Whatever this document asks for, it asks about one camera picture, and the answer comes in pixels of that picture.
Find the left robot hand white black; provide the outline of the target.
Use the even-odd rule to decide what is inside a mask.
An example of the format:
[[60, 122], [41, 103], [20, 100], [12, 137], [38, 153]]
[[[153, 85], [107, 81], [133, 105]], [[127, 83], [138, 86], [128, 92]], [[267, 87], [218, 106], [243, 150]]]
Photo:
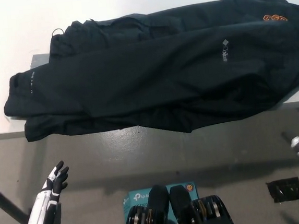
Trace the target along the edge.
[[63, 161], [52, 169], [36, 196], [28, 224], [54, 224], [61, 192], [68, 185], [68, 171]]

